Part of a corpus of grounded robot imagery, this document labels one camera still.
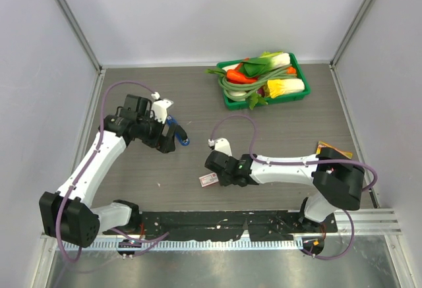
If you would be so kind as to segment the blue stapler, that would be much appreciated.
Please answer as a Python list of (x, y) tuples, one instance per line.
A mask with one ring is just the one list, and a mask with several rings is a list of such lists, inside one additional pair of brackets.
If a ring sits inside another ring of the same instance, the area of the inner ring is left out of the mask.
[(174, 117), (168, 115), (166, 118), (166, 124), (168, 127), (175, 125), (175, 137), (179, 141), (180, 145), (188, 146), (190, 144), (190, 140), (186, 131)]

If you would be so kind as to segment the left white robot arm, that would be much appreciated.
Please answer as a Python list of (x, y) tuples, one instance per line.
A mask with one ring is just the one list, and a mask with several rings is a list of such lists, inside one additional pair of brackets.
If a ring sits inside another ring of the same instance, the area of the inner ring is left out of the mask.
[(39, 201), (44, 232), (50, 237), (86, 248), (98, 234), (120, 228), (136, 233), (141, 224), (139, 206), (115, 200), (93, 208), (100, 184), (117, 158), (134, 140), (166, 154), (175, 151), (175, 129), (166, 129), (169, 99), (155, 101), (128, 95), (114, 115), (103, 118), (94, 143), (79, 166), (54, 193), (45, 192)]

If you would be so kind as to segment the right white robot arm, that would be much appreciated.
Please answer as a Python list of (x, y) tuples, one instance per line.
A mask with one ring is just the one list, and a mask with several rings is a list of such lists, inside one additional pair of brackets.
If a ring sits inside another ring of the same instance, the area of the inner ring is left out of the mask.
[(302, 158), (270, 158), (243, 154), (240, 159), (214, 150), (205, 168), (222, 186), (295, 183), (316, 188), (304, 199), (297, 216), (300, 228), (314, 231), (336, 210), (357, 211), (361, 205), (365, 170), (332, 148)]

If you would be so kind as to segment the toy green long beans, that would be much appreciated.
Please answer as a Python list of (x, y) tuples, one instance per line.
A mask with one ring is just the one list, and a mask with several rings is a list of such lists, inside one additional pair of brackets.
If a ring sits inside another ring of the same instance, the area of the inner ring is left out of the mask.
[(260, 88), (262, 88), (269, 80), (274, 79), (289, 79), (289, 78), (298, 78), (298, 73), (295, 68), (293, 68), (291, 65), (288, 65), (286, 67), (280, 67), (278, 69), (275, 69), (273, 71), (270, 71), (266, 74), (260, 75), (258, 77), (252, 77), (257, 78), (258, 81), (254, 84), (234, 84), (227, 80), (226, 78), (226, 72), (228, 70), (224, 69), (207, 69), (207, 74), (214, 74), (218, 77), (218, 85), (223, 90), (223, 93), (226, 95), (228, 91), (245, 91), (247, 92), (247, 97), (249, 97), (252, 93), (257, 92)]

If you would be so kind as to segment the toy napa cabbage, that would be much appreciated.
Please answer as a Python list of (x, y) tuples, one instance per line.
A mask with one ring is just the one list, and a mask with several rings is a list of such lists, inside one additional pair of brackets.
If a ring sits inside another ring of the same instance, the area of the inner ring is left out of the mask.
[(300, 93), (305, 89), (305, 84), (301, 79), (274, 79), (269, 80), (264, 87), (267, 98), (275, 99), (280, 96)]

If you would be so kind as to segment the colourful candy bag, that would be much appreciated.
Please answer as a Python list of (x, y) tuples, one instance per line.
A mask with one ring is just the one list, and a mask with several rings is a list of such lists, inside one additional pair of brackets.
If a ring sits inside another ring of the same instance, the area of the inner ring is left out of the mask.
[(345, 156), (345, 157), (347, 157), (349, 159), (351, 159), (353, 157), (353, 153), (352, 152), (347, 152), (347, 151), (340, 150), (340, 149), (334, 147), (333, 145), (330, 145), (330, 144), (328, 144), (328, 143), (326, 143), (324, 141), (319, 140), (318, 141), (318, 144), (317, 144), (317, 147), (316, 147), (316, 153), (319, 154), (323, 148), (331, 148), (331, 149), (337, 151), (338, 153), (340, 153), (341, 155), (343, 155), (343, 156)]

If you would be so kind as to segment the toy white radish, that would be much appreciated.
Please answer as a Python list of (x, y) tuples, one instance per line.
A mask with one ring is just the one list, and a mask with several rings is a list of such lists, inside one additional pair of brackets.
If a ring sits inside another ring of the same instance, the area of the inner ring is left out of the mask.
[(237, 90), (228, 91), (226, 96), (232, 101), (245, 101), (245, 98), (247, 97), (247, 92)]

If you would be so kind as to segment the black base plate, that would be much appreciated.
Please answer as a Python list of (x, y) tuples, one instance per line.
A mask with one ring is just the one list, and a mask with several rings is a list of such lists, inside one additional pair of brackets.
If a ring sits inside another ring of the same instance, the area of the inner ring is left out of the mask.
[(135, 233), (167, 241), (238, 241), (247, 232), (252, 242), (290, 240), (296, 234), (335, 233), (334, 214), (322, 223), (306, 222), (301, 212), (288, 210), (142, 212)]

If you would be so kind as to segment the toy orange carrot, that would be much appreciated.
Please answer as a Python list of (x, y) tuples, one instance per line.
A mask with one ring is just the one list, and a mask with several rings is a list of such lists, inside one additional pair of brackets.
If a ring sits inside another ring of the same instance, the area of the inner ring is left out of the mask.
[(234, 84), (254, 84), (258, 81), (257, 78), (248, 78), (242, 72), (235, 69), (229, 69), (226, 72), (226, 78), (229, 82)]

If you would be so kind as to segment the toy bok choy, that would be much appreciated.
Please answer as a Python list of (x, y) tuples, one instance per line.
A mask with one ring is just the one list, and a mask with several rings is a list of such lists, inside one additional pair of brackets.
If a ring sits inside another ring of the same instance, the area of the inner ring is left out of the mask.
[(274, 69), (289, 65), (290, 63), (289, 53), (265, 53), (260, 57), (252, 57), (243, 60), (241, 72), (251, 78), (266, 74)]

